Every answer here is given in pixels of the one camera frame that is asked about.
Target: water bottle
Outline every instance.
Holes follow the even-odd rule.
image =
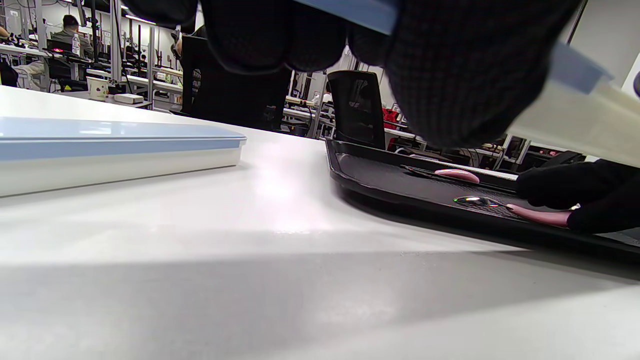
[[[78,34],[74,34],[74,39],[72,42],[71,51],[77,56],[80,57],[80,37]]]

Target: spoon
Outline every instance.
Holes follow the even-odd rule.
[[[558,227],[567,227],[567,219],[569,215],[571,215],[571,211],[560,211],[549,213],[546,211],[535,211],[525,209],[523,207],[513,205],[513,204],[503,204],[497,200],[493,200],[490,197],[485,196],[477,196],[477,195],[468,195],[461,196],[453,199],[456,204],[460,204],[463,206],[468,206],[470,208],[474,207],[482,207],[482,208],[497,208],[499,206],[504,206],[509,209],[513,214],[524,218],[526,220],[530,220],[533,222],[537,222],[540,224],[558,226]]]

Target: desk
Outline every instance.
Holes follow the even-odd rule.
[[[86,73],[87,74],[91,74],[91,75],[103,76],[105,78],[110,78],[111,77],[110,73],[108,73],[106,71],[103,71],[103,70],[87,69]],[[148,86],[149,85],[149,80],[148,79],[139,78],[138,76],[133,76],[133,75],[128,75],[127,77],[123,76],[122,79],[121,79],[121,82],[126,82],[127,79],[132,84],[144,85],[144,86]],[[173,93],[173,94],[182,94],[182,87],[181,86],[174,85],[174,84],[169,84],[169,83],[164,83],[164,82],[158,81],[158,80],[154,80],[154,89],[170,92],[170,93]]]
[[[7,86],[0,108],[212,124]],[[637,271],[374,217],[322,141],[218,125],[238,167],[0,199],[3,359],[640,354]]]
[[[45,53],[38,49],[22,49],[20,47],[15,47],[12,45],[0,44],[0,54],[9,54],[9,55],[32,55],[38,57],[51,57],[51,54]]]
[[[178,78],[183,77],[182,71],[173,70],[166,67],[154,67],[154,71],[162,72],[164,74],[169,74],[171,76],[177,76]]]
[[[421,151],[424,151],[424,149],[426,149],[426,147],[427,147],[427,142],[424,141],[421,137],[417,136],[416,134],[405,133],[404,131],[385,128],[385,146],[386,146],[386,149],[389,148],[389,142],[391,141],[392,138],[405,138],[405,139],[409,139],[409,140],[414,140],[414,141],[416,141],[417,143],[420,144],[420,148],[419,149]]]
[[[294,117],[296,119],[311,121],[311,119],[313,117],[313,114],[315,114],[316,112],[312,111],[312,113],[309,113],[307,111],[300,111],[300,110],[293,110],[293,109],[284,108],[282,110],[282,113],[285,116],[290,116],[290,117]]]
[[[76,99],[98,101],[98,100],[90,99],[88,91],[61,92],[58,95],[75,97]],[[121,106],[126,106],[126,107],[129,107],[129,108],[147,108],[148,109],[148,107],[151,105],[151,102],[149,102],[149,101],[139,102],[138,104],[126,104],[124,102],[117,102],[117,101],[115,101],[113,99],[113,96],[111,96],[111,95],[107,96],[107,98],[104,100],[104,102],[106,102],[107,104],[121,105]]]

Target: pink handle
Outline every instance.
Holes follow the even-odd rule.
[[[546,211],[535,211],[521,208],[520,206],[513,204],[507,204],[507,208],[521,218],[558,227],[567,227],[566,221],[569,218],[569,215],[571,215],[571,211],[547,213]]]
[[[436,175],[441,175],[441,176],[446,176],[446,177],[451,177],[453,179],[460,179],[460,180],[468,181],[468,182],[474,183],[474,184],[479,184],[480,183],[480,179],[477,176],[475,176],[474,174],[472,174],[472,173],[470,173],[468,171],[457,169],[457,168],[447,168],[447,169],[443,169],[443,170],[436,170],[435,174]]]

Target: gloved hand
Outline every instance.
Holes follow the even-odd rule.
[[[198,4],[123,1],[166,25],[190,21]],[[324,70],[348,41],[360,61],[385,68],[411,129],[439,147],[504,134],[540,94],[552,47],[581,2],[402,0],[386,36],[293,0],[200,0],[211,49],[227,70]]]
[[[640,169],[598,160],[533,168],[516,182],[519,196],[533,206],[576,209],[569,229],[591,234],[640,227]]]

